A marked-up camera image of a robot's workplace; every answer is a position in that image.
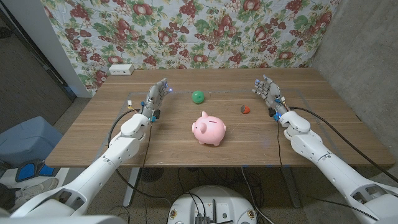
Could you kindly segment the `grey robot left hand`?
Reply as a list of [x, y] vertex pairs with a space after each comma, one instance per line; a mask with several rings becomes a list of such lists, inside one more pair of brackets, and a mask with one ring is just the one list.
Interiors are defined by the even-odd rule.
[[171, 92], [167, 78], [152, 85], [143, 101], [141, 114], [151, 118], [156, 110], [159, 110], [163, 99]]

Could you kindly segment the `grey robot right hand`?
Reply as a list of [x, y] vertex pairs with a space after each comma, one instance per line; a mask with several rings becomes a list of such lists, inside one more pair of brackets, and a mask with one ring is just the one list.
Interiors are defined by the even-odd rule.
[[265, 101], [269, 109], [270, 117], [280, 118], [283, 114], [290, 111], [279, 86], [265, 75], [263, 75], [263, 80], [255, 80], [252, 92]]

